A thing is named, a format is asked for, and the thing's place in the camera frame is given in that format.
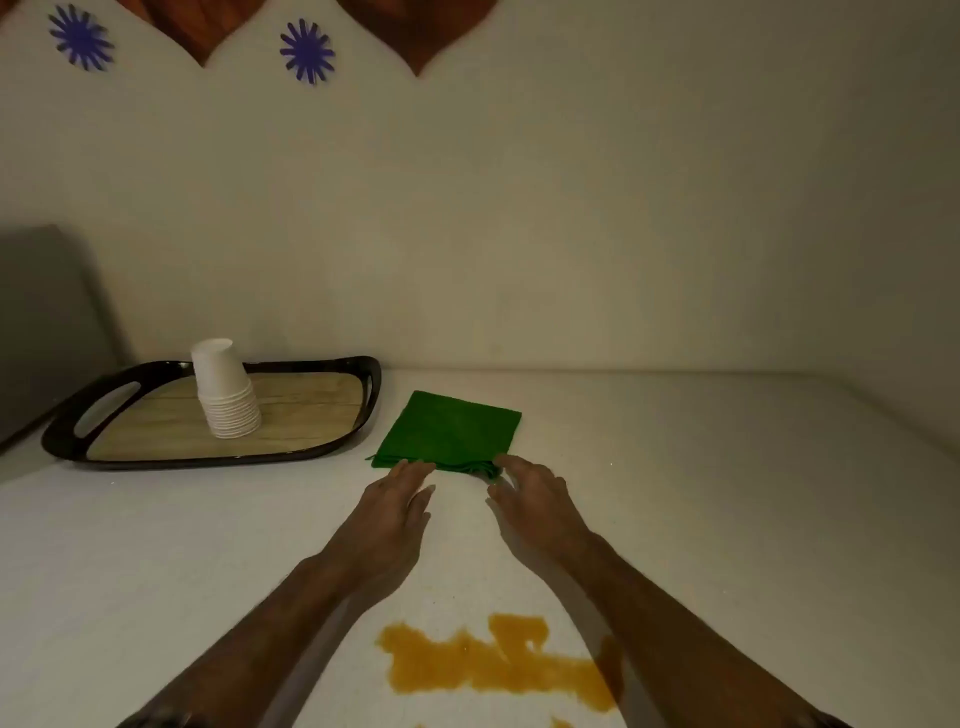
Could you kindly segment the person's left hand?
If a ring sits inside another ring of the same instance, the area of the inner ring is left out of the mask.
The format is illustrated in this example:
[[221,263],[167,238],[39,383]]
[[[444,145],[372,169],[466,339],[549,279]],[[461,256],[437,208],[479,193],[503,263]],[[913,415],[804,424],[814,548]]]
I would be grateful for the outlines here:
[[426,481],[435,470],[430,463],[402,460],[366,487],[318,556],[325,582],[338,595],[401,570],[417,555],[430,518],[422,531],[409,531],[409,503],[431,485]]

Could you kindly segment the person's right forearm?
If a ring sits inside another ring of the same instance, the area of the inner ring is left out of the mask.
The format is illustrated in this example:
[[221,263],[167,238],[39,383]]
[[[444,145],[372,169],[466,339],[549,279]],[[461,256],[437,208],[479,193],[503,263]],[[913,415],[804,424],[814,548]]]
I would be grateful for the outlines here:
[[599,614],[668,728],[853,728],[816,708],[659,587],[598,534],[556,560],[513,538],[513,555],[572,612]]

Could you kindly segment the stack of white paper cups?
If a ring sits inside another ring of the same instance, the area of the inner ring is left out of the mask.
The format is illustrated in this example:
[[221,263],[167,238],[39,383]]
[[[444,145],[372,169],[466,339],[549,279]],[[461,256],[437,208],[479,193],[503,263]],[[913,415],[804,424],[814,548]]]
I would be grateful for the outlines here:
[[261,425],[258,399],[234,341],[210,338],[191,348],[191,359],[201,410],[218,439],[237,439]]

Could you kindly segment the brown pointed wall decoration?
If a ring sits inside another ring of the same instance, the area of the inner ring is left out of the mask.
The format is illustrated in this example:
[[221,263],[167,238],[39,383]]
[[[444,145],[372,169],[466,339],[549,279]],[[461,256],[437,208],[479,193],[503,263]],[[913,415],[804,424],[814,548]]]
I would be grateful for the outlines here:
[[180,46],[200,67],[268,0],[115,0]]
[[475,30],[499,0],[336,0],[419,77],[439,54]]

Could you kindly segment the green folded cloth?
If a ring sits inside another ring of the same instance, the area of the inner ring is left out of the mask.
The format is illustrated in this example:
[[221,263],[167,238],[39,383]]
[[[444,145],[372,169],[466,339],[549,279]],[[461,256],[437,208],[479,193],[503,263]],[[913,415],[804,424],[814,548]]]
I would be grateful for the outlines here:
[[521,421],[516,410],[415,390],[369,462],[376,469],[424,462],[495,480],[495,458],[509,453]]

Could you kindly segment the person's right hand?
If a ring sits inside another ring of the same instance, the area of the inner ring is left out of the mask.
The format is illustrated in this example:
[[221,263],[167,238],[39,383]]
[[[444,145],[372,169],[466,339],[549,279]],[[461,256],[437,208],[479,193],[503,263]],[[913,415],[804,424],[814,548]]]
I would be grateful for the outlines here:
[[594,534],[575,506],[567,482],[549,467],[519,455],[499,454],[493,463],[518,492],[521,516],[509,527],[531,548],[574,577],[591,555]]

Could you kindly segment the orange liquid spill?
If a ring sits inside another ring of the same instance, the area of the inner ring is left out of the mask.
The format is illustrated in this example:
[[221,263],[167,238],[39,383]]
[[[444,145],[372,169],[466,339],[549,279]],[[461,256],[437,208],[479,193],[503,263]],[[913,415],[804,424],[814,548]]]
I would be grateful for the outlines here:
[[433,639],[405,622],[385,626],[376,645],[390,657],[390,687],[400,695],[559,694],[597,713],[614,710],[624,697],[624,655],[611,635],[601,638],[597,653],[578,657],[546,649],[550,629],[542,616],[493,613],[487,630],[489,640],[465,628]]

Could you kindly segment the person's left forearm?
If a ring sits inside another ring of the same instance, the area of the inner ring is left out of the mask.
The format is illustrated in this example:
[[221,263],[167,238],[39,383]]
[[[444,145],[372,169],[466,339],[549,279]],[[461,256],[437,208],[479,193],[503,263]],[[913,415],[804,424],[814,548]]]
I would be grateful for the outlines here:
[[258,605],[116,728],[258,728],[334,611],[385,576],[328,554],[301,561]]

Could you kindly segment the blue paper flower decoration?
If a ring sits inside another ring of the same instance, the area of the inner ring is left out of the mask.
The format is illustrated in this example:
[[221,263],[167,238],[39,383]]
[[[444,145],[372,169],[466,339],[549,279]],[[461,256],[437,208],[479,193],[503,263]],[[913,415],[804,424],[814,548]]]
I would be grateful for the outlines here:
[[106,72],[114,64],[115,45],[110,32],[90,11],[72,3],[56,4],[47,20],[56,52],[72,67]]
[[306,18],[288,22],[280,34],[279,54],[285,69],[299,83],[316,87],[330,80],[335,72],[336,52],[330,36],[321,26]]

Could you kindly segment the black tray with wood-look base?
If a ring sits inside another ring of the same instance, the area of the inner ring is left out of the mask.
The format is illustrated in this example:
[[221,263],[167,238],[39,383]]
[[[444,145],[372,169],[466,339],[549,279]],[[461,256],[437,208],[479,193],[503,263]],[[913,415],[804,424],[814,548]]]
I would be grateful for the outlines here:
[[93,470],[203,469],[331,455],[362,430],[382,385],[377,358],[247,362],[257,431],[210,431],[193,366],[157,360],[105,375],[69,397],[41,436],[47,455]]

